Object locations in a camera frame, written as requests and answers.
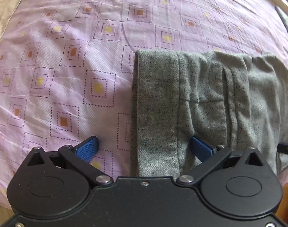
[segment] gray cloth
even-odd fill
[[[280,19],[282,20],[287,32],[288,32],[288,15],[279,7],[275,6],[275,10],[277,11],[278,15],[280,16]]]
[[[274,172],[288,142],[288,70],[274,55],[251,57],[208,51],[135,54],[132,82],[131,172],[186,173],[198,161],[188,143],[199,135],[211,146],[256,146]]]

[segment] orange square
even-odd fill
[[[60,126],[68,126],[67,118],[60,117]]]
[[[19,108],[15,108],[14,115],[15,116],[19,116],[19,114],[20,114],[20,109]]]
[[[143,10],[137,10],[137,15],[143,15],[144,11]]]
[[[70,51],[70,56],[75,56],[77,54],[77,48],[72,48]]]

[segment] folded dark fabric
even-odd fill
[[[275,172],[288,142],[288,70],[276,56],[208,51],[135,54],[132,83],[131,171],[173,176],[199,163],[188,143],[198,135],[211,146],[256,146]]]
[[[280,16],[287,32],[288,32],[288,15],[279,7],[275,6],[275,10],[277,11],[278,15]]]

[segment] bed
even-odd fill
[[[96,135],[100,150],[90,163],[113,178],[129,175],[137,49],[271,52],[288,68],[288,33],[274,6],[270,0],[14,0],[0,29],[0,205],[10,208],[7,185],[35,146],[57,150]]]

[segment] fabric fold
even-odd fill
[[[139,176],[186,173],[199,161],[188,143],[256,146],[275,172],[288,141],[288,70],[274,55],[143,51],[135,55],[131,168]]]

